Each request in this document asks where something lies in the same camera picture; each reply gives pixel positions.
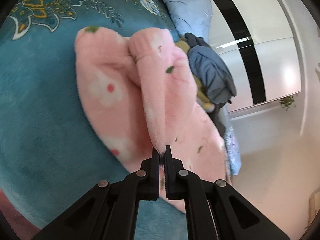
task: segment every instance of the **green plant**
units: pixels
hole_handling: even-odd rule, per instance
[[[290,106],[294,103],[294,97],[293,96],[287,96],[285,98],[280,99],[280,104],[282,108],[287,108],[286,111],[290,108]]]

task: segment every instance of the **yellow cloth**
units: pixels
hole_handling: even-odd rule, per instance
[[[188,43],[186,43],[185,41],[177,41],[175,44],[177,47],[182,49],[185,54],[188,54],[188,51],[190,50],[190,46],[188,45]],[[204,109],[208,109],[212,105],[212,103],[210,102],[209,98],[207,98],[207,96],[202,92],[203,86],[200,79],[198,79],[195,75],[193,75],[193,78],[195,79],[198,87],[197,97],[205,103]]]

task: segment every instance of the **black panel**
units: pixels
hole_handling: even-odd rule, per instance
[[[253,104],[259,104],[266,101],[266,91],[260,63],[254,45],[239,49],[245,70],[248,75]]]
[[[250,37],[247,41],[237,43],[247,72],[253,104],[266,101],[263,76],[251,34],[238,8],[232,0],[213,0],[225,18],[230,30],[237,40]]]

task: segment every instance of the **pile of clothes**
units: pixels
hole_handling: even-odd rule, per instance
[[[197,102],[207,112],[225,140],[232,175],[241,168],[238,141],[228,116],[226,103],[237,95],[232,75],[221,57],[202,37],[185,34],[186,41],[176,42],[187,55],[198,86]]]

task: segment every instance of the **pillow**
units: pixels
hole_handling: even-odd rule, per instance
[[[210,0],[163,0],[179,35],[192,33],[209,42],[212,6]]]
[[[128,172],[96,136],[76,87],[78,30],[179,35],[161,0],[20,0],[0,29],[0,188],[43,228],[99,180]],[[188,239],[186,217],[163,200],[141,202],[136,239]]]

